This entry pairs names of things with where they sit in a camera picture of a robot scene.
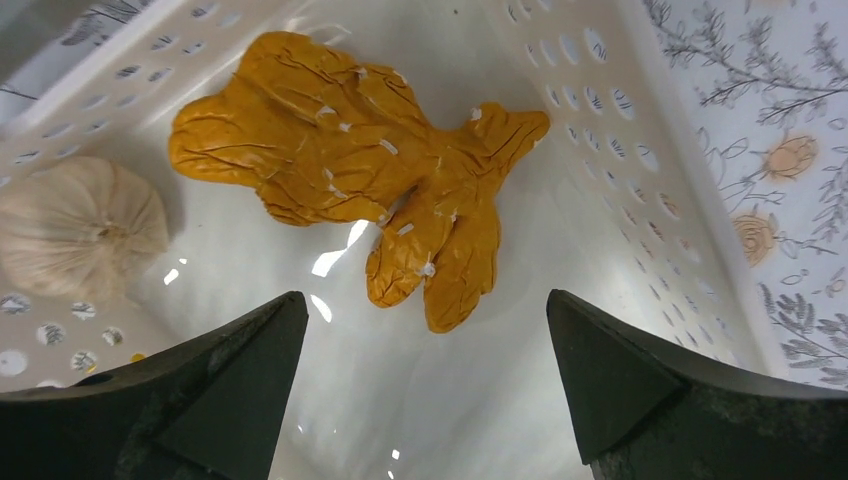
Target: white surface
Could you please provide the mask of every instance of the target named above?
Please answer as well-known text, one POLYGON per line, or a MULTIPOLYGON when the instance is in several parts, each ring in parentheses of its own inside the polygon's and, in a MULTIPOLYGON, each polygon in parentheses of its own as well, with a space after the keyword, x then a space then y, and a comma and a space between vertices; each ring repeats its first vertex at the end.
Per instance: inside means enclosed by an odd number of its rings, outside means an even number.
POLYGON ((489 1, 363 0, 351 7, 323 0, 296 10, 283 8, 294 2, 227 0, 209 16, 192 18, 201 3, 209 2, 154 4, 9 124, 0 138, 14 141, 0 142, 7 162, 0 176, 19 178, 79 146, 80 153, 113 158, 153 182, 169 210, 173 245, 132 298, 179 338, 220 326, 285 291, 306 294, 311 320, 272 478, 591 478, 574 445, 545 320, 552 288, 570 290, 672 341, 682 338, 681 344, 706 355, 731 363, 736 355, 750 368, 766 369, 676 164, 679 151, 665 139, 671 120, 645 87, 611 4, 515 0, 509 5, 527 8, 515 10, 512 22, 504 3, 489 1), (235 12, 242 14, 238 22, 217 26, 235 12), (378 233, 373 225, 364 231, 361 224, 289 227, 272 220, 248 189, 171 171, 165 142, 186 94, 219 88, 238 52, 270 28, 334 38, 362 61, 395 67, 441 127, 460 125, 486 100, 551 113, 551 134, 518 164, 498 197, 503 241, 495 290, 451 334, 427 332, 420 293, 389 310, 368 302, 364 265, 378 233), (150 49, 158 36, 172 33, 179 33, 177 45, 150 49), (568 59, 559 49, 562 33, 571 38, 568 59), (593 54, 598 38, 607 49, 603 55, 593 54), (201 41, 204 48, 182 53, 201 41), (134 77, 115 78, 114 72, 136 64, 134 77), (148 80, 163 68, 172 69, 164 83, 148 80), (587 103, 594 94, 586 87, 597 93, 600 108, 587 103), (634 102, 632 111, 619 113, 614 88, 634 102), (566 102, 556 105, 550 91, 574 95, 557 96, 566 102), (103 94, 107 101, 80 111, 103 94), (135 101, 120 107, 130 95, 135 101), (86 133, 101 120, 106 127, 86 133), (64 125, 70 126, 61 135, 42 138, 64 125), (573 137, 566 125, 573 126, 573 137), (623 142, 624 160, 608 146, 613 138, 623 142), (642 142, 656 161, 638 158, 642 142), (15 164, 35 150, 38 158, 15 164), (584 160, 598 179, 587 174, 584 160), (605 171, 616 180, 601 177, 605 171), (637 184, 649 195, 644 204, 629 188, 637 184), (680 220, 661 209, 660 192, 675 199, 680 220), (633 224, 622 207, 633 212, 633 224), (648 221, 667 240, 653 237, 648 221), (684 233, 697 256, 673 241, 684 233), (637 259, 650 277, 639 271, 637 259), (716 295, 704 292, 698 279, 716 295), (660 301, 651 288, 661 292, 660 301), (686 297, 700 305, 698 314, 683 311, 686 297), (713 321, 717 315, 731 324, 733 338, 713 321))

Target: plastic laundry basket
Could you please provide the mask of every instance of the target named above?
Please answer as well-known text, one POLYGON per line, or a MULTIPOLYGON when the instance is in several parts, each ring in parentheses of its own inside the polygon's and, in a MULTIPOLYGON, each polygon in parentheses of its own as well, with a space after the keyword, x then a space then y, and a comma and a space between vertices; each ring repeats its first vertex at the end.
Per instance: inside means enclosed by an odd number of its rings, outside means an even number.
POLYGON ((637 0, 151 4, 3 127, 0 183, 74 154, 115 159, 160 191, 171 249, 131 302, 104 308, 28 296, 0 278, 0 391, 73 384, 300 290, 312 321, 276 476, 495 480, 589 478, 547 336, 552 288, 783 376, 645 17, 637 0), (551 116, 498 197, 496 288, 456 331, 426 331, 420 294, 388 310, 368 302, 375 226, 289 227, 249 189, 171 170, 178 109, 220 88, 247 45, 275 29, 391 65, 440 127, 483 101, 551 116))

